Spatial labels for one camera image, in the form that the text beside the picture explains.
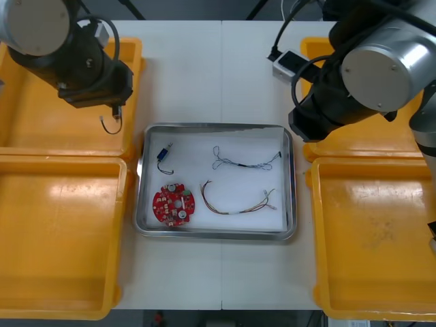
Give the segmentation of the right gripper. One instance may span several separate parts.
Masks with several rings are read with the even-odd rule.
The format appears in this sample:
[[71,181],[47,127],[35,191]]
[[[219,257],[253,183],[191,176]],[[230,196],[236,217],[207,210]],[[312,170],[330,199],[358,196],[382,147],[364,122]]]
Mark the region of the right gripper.
[[293,109],[288,115],[290,129],[302,138],[304,142],[319,142],[324,140],[331,132],[331,125],[322,121],[311,119]]

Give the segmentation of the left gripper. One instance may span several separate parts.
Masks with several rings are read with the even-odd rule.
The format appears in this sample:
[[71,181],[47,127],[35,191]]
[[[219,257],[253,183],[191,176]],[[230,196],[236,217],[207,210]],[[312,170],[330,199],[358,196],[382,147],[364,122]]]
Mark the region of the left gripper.
[[112,107],[112,117],[123,115],[123,106],[133,93],[134,73],[123,62],[118,62],[110,77],[99,87],[88,91],[58,90],[59,98],[75,108],[105,105]]

